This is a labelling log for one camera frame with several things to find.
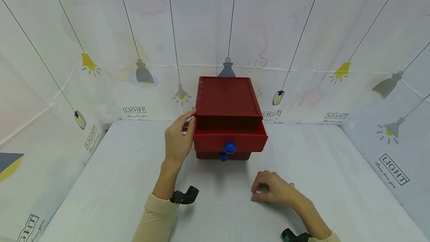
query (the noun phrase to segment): white backdrop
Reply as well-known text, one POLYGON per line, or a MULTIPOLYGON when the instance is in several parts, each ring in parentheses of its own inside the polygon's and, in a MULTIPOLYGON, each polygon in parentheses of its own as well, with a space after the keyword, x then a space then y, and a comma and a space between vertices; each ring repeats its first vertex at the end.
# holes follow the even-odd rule
POLYGON ((430 1, 235 0, 234 6, 232 19, 233 0, 2 0, 0 120, 7 127, 0 130, 0 172, 6 160, 20 159, 6 153, 24 156, 0 180, 0 235, 16 239, 30 214, 40 218, 32 238, 44 230, 91 155, 83 144, 93 125, 101 138, 102 127, 121 118, 174 119, 195 106, 198 78, 220 74, 230 48, 232 69, 251 78, 266 122, 342 126, 430 237, 430 211, 423 209, 430 193, 428 101, 402 124, 399 144, 377 133, 430 93, 430 51, 386 99, 371 91, 430 41, 430 1), (283 98, 274 100, 278 91, 283 98), (84 130, 75 110, 86 120, 84 130), (408 183, 389 184, 397 183, 393 174, 375 164, 384 154, 408 183), (31 195, 12 201, 30 186, 31 195), (46 202, 55 205, 48 209, 46 202))

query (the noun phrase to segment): sleeve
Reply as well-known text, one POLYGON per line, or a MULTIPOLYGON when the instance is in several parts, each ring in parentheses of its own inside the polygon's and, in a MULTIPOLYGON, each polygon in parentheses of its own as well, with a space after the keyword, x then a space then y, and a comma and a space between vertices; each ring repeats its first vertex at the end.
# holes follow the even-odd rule
POLYGON ((168 242, 178 209, 178 204, 159 199, 151 193, 132 242, 168 242))
POLYGON ((316 238, 309 238, 308 242, 340 242, 339 237, 337 236, 337 234, 335 234, 334 232, 331 233, 331 236, 327 237, 326 239, 323 240, 318 240, 316 238))

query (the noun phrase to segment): wrist tracker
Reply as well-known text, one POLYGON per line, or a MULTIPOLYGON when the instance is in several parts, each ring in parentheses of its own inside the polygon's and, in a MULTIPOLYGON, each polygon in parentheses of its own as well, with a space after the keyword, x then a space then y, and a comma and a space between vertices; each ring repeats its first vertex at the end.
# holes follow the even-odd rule
POLYGON ((281 234, 283 242, 308 242, 310 237, 311 236, 308 233, 296 236, 289 228, 286 228, 281 234))
POLYGON ((186 193, 175 191, 172 198, 170 198, 170 202, 174 204, 189 205, 194 203, 198 194, 199 190, 193 186, 190 186, 186 193))

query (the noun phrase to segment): red drawer box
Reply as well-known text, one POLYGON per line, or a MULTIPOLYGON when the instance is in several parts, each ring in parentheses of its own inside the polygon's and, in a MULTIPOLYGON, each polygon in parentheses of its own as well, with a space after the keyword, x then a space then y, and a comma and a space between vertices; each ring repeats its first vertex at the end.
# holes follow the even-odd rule
POLYGON ((200 77, 194 148, 199 159, 249 159, 268 139, 249 78, 200 77))

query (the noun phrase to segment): table surface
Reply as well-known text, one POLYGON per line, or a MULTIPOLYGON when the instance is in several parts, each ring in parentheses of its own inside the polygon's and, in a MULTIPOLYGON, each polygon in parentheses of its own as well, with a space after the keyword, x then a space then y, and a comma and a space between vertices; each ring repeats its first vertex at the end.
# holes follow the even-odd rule
MULTIPOLYGON (((158 178, 169 125, 114 123, 41 241, 131 241, 158 178)), ((342 241, 428 241, 339 127, 265 127, 266 147, 248 161, 199 160, 192 149, 176 189, 193 185, 200 193, 180 206, 170 241, 276 242, 285 228, 305 232, 291 209, 250 201, 263 170, 294 182, 342 241)))

